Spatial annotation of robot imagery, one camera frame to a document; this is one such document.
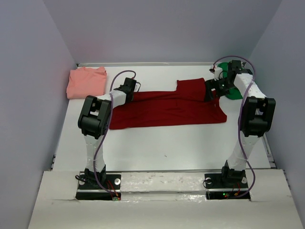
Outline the red t shirt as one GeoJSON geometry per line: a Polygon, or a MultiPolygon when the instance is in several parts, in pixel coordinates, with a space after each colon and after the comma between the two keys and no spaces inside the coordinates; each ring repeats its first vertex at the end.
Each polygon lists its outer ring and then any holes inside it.
{"type": "Polygon", "coordinates": [[[199,78],[178,80],[175,91],[135,92],[132,102],[114,108],[110,129],[225,123],[219,99],[204,101],[205,91],[199,78]]]}

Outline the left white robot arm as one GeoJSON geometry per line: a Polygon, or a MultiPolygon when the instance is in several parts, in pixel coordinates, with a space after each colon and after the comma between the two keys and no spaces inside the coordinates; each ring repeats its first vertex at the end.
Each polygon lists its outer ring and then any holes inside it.
{"type": "Polygon", "coordinates": [[[102,145],[110,127],[113,109],[130,103],[137,81],[126,78],[118,88],[100,97],[88,95],[83,103],[78,119],[78,127],[84,136],[87,151],[87,164],[82,182],[94,188],[102,188],[107,180],[106,164],[103,159],[102,145]]]}

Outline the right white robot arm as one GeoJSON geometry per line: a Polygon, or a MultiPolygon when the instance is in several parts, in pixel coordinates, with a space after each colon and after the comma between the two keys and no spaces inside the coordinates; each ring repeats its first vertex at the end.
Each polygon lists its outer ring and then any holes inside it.
{"type": "Polygon", "coordinates": [[[246,187],[245,170],[258,140],[271,128],[276,101],[267,97],[255,83],[254,68],[245,67],[246,60],[231,60],[224,70],[213,64],[213,79],[205,82],[204,100],[210,102],[237,89],[242,102],[238,117],[238,140],[220,173],[207,174],[203,185],[207,189],[246,187]]]}

